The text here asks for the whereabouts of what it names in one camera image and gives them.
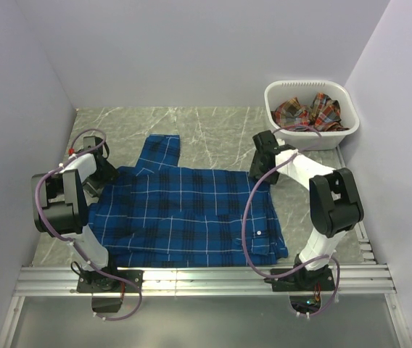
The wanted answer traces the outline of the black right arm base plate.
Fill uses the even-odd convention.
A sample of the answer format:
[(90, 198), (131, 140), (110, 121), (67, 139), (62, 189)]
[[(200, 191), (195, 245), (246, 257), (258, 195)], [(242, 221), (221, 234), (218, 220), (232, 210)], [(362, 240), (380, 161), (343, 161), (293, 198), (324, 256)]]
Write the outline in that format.
[(264, 281), (271, 285), (273, 292), (335, 290), (334, 276), (327, 266), (315, 271), (303, 268), (285, 278), (265, 278)]

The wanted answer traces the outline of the blue plaid long sleeve shirt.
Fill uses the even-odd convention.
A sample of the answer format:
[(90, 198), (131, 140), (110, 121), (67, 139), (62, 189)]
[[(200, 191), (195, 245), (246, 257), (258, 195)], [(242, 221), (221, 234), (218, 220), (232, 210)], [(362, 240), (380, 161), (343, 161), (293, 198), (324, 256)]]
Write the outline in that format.
[[(180, 167), (181, 140), (154, 134), (133, 167), (120, 167), (89, 207), (89, 225), (115, 264), (129, 268), (244, 266), (242, 216), (256, 180), (244, 171)], [(281, 226), (262, 183), (246, 223), (255, 265), (288, 256)]]

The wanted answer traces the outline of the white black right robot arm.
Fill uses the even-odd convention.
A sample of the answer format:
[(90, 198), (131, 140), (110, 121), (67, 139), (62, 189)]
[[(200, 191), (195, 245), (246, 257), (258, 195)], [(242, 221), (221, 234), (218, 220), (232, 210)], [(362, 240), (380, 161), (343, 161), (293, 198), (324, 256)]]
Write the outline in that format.
[[(308, 290), (318, 283), (319, 274), (335, 262), (333, 253), (346, 233), (364, 218), (363, 205), (353, 173), (343, 167), (334, 169), (321, 165), (289, 144), (280, 144), (274, 133), (265, 130), (252, 137), (255, 156), (250, 176), (257, 179), (250, 192), (242, 216), (242, 249), (247, 264), (267, 279), (293, 276), (300, 289)], [(306, 245), (295, 259), (292, 269), (266, 274), (251, 261), (246, 245), (247, 215), (256, 191), (263, 182), (275, 184), (283, 174), (298, 182), (309, 192), (310, 219), (313, 230)]]

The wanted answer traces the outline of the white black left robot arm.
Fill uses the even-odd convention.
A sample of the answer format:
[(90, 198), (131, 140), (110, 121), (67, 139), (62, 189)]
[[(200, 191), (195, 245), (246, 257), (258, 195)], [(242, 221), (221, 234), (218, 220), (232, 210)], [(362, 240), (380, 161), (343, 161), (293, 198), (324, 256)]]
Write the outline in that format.
[(81, 271), (95, 273), (94, 283), (102, 291), (116, 289), (120, 274), (89, 225), (85, 192), (97, 196), (117, 177), (117, 170), (103, 154), (91, 152), (73, 154), (56, 170), (31, 178), (37, 230), (65, 242), (75, 253)]

